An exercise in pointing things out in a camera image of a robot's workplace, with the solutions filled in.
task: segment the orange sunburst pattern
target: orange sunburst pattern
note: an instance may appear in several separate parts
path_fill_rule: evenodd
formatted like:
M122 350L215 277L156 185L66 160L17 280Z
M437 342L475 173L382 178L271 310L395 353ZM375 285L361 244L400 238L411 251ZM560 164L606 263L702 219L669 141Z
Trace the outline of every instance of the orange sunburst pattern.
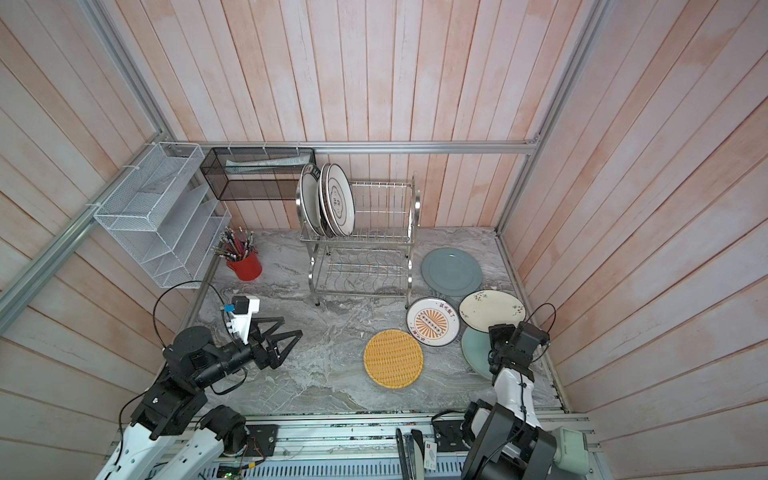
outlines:
M416 331L425 338L438 339L448 332L448 319L435 309L424 309L416 315Z

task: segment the gray-blue oval plate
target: gray-blue oval plate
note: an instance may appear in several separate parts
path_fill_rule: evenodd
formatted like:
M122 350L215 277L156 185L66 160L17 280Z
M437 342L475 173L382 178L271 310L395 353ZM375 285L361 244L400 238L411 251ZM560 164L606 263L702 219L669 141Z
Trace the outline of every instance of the gray-blue oval plate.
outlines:
M482 283L482 269L464 250L438 248L422 261L422 277L430 288L447 296L466 296Z

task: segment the white plate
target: white plate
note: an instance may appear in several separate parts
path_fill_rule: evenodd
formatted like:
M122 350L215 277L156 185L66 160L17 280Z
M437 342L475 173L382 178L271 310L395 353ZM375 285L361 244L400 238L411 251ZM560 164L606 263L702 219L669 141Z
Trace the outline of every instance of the white plate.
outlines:
M323 235L320 226L320 209L317 207L317 187L320 170L309 164L304 167L299 178L299 193L301 199L301 214L306 218L306 225L315 235Z
M439 298L416 300L408 309L408 331L427 346L445 346L458 336L456 310Z
M323 165L323 169L320 171L320 182L317 186L317 216L320 219L320 229L325 233L326 237L335 237L336 234L331 229L328 223L328 213L326 211L325 197L323 196L323 181L325 179L326 172L328 171L329 164Z
M481 332L488 332L488 327L502 323L517 326L525 320L522 302L497 290L470 293L458 306L458 312L467 325Z
M328 223L333 231L340 236L349 236L355 228L355 201L352 188L346 179L344 170L337 164L329 164L326 176L322 182L323 199L326 202Z

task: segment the black wire mesh basket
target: black wire mesh basket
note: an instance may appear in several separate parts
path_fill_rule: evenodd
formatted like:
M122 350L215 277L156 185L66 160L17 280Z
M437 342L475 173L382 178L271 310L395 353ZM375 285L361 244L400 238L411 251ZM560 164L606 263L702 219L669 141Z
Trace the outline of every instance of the black wire mesh basket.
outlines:
M214 147L200 170L219 200L294 200L307 164L316 164L311 148Z

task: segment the bunch of pencils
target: bunch of pencils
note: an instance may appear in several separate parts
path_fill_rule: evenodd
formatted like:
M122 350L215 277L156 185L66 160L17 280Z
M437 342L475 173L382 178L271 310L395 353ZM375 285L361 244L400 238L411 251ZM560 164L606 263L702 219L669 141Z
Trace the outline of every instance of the bunch of pencils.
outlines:
M245 260L253 252L253 231L243 231L241 227L240 235L242 240L231 228L224 229L219 237L223 246L214 247L214 253L230 262Z

